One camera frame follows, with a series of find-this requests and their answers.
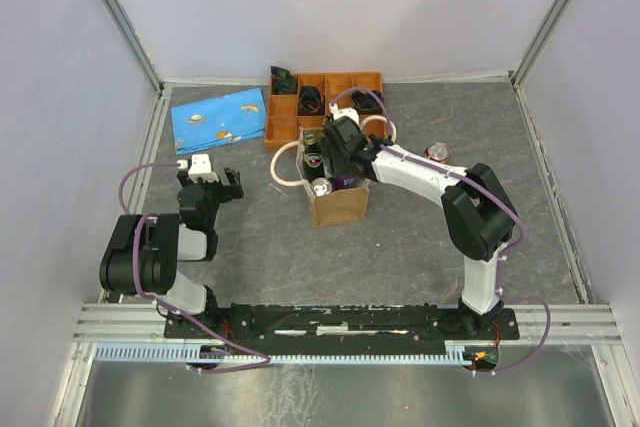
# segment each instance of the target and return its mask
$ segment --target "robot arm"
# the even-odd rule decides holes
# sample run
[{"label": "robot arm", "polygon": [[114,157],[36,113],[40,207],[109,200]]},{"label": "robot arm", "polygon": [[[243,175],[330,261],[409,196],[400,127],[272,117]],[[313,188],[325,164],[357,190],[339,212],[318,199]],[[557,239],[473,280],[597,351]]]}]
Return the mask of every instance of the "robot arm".
[{"label": "robot arm", "polygon": [[418,157],[387,139],[373,137],[369,142],[352,116],[333,114],[324,133],[332,148],[341,152],[358,175],[397,185],[443,208],[451,240],[464,256],[462,304],[470,309],[478,324],[490,320],[502,307],[495,292],[497,263],[500,251],[511,238],[514,223],[493,202],[452,174],[479,183],[515,212],[493,171],[483,164],[472,169],[442,165]]},{"label": "robot arm", "polygon": [[[179,214],[160,214],[144,226],[139,245],[142,290],[189,314],[217,307],[208,287],[177,271],[178,261],[213,259],[218,235],[214,229],[221,203],[244,196],[240,174],[225,169],[224,185],[208,155],[179,162]],[[136,295],[132,272],[133,238],[141,215],[122,215],[100,264],[100,283],[107,292]]]}]

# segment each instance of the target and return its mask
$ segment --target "white panel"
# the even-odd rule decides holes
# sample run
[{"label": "white panel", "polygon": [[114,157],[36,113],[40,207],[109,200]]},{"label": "white panel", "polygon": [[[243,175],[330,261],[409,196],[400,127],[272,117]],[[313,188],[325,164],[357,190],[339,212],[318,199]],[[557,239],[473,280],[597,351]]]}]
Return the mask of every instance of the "white panel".
[{"label": "white panel", "polygon": [[45,425],[152,92],[100,0],[0,0],[0,418]]},{"label": "white panel", "polygon": [[120,0],[164,79],[513,69],[553,0]]},{"label": "white panel", "polygon": [[525,84],[598,297],[640,376],[640,3],[574,0]]}]

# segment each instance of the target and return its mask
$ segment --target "black mounting plate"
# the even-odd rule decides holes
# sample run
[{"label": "black mounting plate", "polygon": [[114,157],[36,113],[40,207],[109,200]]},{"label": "black mounting plate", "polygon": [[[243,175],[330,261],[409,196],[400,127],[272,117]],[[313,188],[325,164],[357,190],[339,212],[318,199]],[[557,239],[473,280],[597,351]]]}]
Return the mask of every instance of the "black mounting plate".
[{"label": "black mounting plate", "polygon": [[[471,332],[468,323],[461,321],[466,316],[468,312],[457,307],[428,304],[305,307],[232,304],[218,308],[215,331],[224,336],[221,324],[226,321],[233,332],[230,340],[269,355],[442,355],[446,340],[495,340],[496,326],[502,340],[520,338],[511,309],[500,309],[485,328]],[[164,336],[210,339],[198,327],[174,315],[168,317]]]}]

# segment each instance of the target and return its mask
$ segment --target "blue cloth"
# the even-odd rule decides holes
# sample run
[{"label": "blue cloth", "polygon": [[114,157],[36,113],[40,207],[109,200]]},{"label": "blue cloth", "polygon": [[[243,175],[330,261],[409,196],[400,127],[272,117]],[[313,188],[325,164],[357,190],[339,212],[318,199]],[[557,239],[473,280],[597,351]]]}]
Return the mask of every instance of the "blue cloth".
[{"label": "blue cloth", "polygon": [[264,135],[267,112],[260,89],[245,90],[171,109],[176,154]]}]

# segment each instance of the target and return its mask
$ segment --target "cardboard box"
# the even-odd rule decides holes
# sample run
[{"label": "cardboard box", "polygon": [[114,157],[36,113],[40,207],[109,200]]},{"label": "cardboard box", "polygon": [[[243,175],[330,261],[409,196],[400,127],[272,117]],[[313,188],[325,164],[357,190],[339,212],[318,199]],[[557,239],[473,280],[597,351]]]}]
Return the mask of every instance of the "cardboard box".
[{"label": "cardboard box", "polygon": [[[300,128],[298,139],[303,142],[304,134],[314,133],[318,140],[323,137],[322,128]],[[303,152],[296,153],[296,167],[301,179],[304,179],[302,170]],[[327,195],[316,197],[309,184],[304,185],[304,190],[309,199],[309,210],[314,227],[326,227],[329,225],[346,224],[365,218],[367,204],[369,203],[369,179],[358,179],[356,187],[338,190]]]}]

